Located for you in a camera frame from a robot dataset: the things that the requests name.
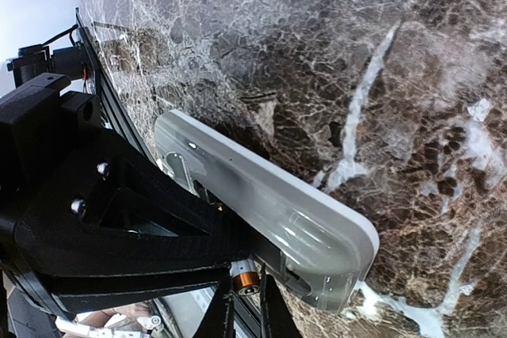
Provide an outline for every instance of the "bolt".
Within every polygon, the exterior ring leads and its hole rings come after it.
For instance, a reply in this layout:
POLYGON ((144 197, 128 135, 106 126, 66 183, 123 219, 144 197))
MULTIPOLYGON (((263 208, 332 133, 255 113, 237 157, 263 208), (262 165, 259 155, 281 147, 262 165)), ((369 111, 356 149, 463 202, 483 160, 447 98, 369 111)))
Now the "bolt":
POLYGON ((83 199, 75 199, 71 204, 72 214, 77 215, 79 218, 85 216, 86 213, 86 205, 83 199))
POLYGON ((97 165, 97 172, 102 176, 102 180, 106 180, 109 176, 109 164, 107 162, 101 162, 97 165))

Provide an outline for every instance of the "black wire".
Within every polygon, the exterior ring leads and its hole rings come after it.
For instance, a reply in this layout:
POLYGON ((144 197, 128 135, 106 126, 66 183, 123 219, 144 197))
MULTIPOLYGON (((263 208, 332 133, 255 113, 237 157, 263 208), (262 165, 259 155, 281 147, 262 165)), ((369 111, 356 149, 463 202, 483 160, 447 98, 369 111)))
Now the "black wire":
POLYGON ((68 35, 69 33, 72 33, 75 29, 78 28, 78 25, 77 24, 74 24, 72 25, 72 27, 70 27, 68 30, 66 31, 63 31, 61 33, 59 33, 58 35, 56 35, 55 37, 49 39, 48 41, 46 41, 44 44, 42 44, 42 46, 46 46, 46 45, 49 45, 49 44, 52 44, 54 43, 55 41, 57 41, 57 39, 61 39, 62 37, 64 37, 65 35, 68 35))
POLYGON ((71 31, 71 33, 69 33, 69 40, 71 40, 72 46, 75 47, 76 46, 76 42, 74 41, 74 37, 72 37, 72 32, 73 31, 71 31))

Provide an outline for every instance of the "brown marble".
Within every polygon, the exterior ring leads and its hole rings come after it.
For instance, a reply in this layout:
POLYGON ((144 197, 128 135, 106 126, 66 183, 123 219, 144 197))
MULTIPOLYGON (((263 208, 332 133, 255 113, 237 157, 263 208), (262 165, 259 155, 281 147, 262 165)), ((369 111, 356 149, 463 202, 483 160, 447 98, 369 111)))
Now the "brown marble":
POLYGON ((506 0, 82 0, 81 14, 150 147, 179 108, 375 224, 379 255, 342 315, 287 295, 305 336, 507 336, 506 0))

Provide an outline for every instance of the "white vein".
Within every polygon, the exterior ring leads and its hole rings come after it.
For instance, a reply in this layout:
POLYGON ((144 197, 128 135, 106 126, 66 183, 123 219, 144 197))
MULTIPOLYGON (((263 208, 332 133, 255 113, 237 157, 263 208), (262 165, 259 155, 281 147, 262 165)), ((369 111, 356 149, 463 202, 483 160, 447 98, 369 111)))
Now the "white vein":
POLYGON ((415 321, 419 325, 419 333, 427 338, 445 338, 442 327, 442 316, 450 316, 458 303, 461 294, 469 295, 473 291, 476 282, 462 284, 459 279, 463 270, 470 261, 474 251, 480 243, 481 228, 474 228, 468 238, 465 253, 458 260, 451 271, 448 289, 442 303, 435 308, 417 308, 406 304, 405 298, 394 298, 388 295, 381 295, 374 292, 366 283, 361 285, 364 295, 364 303, 357 310, 363 317, 377 321, 379 319, 377 303, 390 306, 393 310, 403 314, 405 317, 415 321))
POLYGON ((429 196, 430 194, 438 194, 438 187, 433 181, 426 181, 421 185, 421 194, 424 197, 429 196))
POLYGON ((473 158, 472 165, 476 169, 488 169, 486 186, 493 188, 507 175, 507 153, 500 146, 493 147, 490 134, 482 123, 468 120, 464 128, 467 140, 463 158, 473 158))
MULTIPOLYGON (((389 47, 392 45, 400 24, 401 21, 398 21, 395 25, 393 25, 384 37, 383 41, 376 48, 375 53, 372 56, 372 60, 368 64, 366 73, 353 95, 349 106, 349 114, 347 115, 347 120, 345 122, 345 137, 343 138, 343 142, 341 144, 343 157, 336 164, 327 179, 326 192, 336 190, 341 184, 350 178, 362 176, 368 173, 368 170, 362 164, 354 161, 357 151, 357 126, 360 122, 361 109, 368 103, 368 93, 370 88, 379 75, 379 72, 384 67, 384 56, 386 55, 389 47)), ((319 186, 318 180, 315 180, 314 184, 319 186)))
POLYGON ((474 103, 472 106, 467 107, 467 111, 472 117, 472 119, 480 123, 486 120, 486 117, 490 113, 490 109, 491 103, 485 98, 482 98, 480 101, 474 103))
POLYGON ((261 129, 272 138, 275 135, 275 124, 273 122, 273 115, 275 113, 275 107, 277 101, 271 100, 261 103, 259 110, 253 114, 255 123, 261 127, 261 129))
POLYGON ((449 211, 449 200, 447 198, 442 199, 442 208, 440 209, 441 214, 445 214, 449 211))

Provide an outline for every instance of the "screw head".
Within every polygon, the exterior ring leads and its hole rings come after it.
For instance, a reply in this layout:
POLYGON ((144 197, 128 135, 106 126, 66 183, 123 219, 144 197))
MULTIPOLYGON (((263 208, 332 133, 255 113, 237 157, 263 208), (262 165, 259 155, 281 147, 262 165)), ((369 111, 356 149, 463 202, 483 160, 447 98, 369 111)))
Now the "screw head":
POLYGON ((71 204, 72 214, 77 215, 79 218, 85 216, 86 213, 86 205, 83 199, 75 199, 71 204))
POLYGON ((109 176, 109 164, 107 162, 101 162, 98 164, 97 173, 102 176, 102 180, 106 180, 109 176))

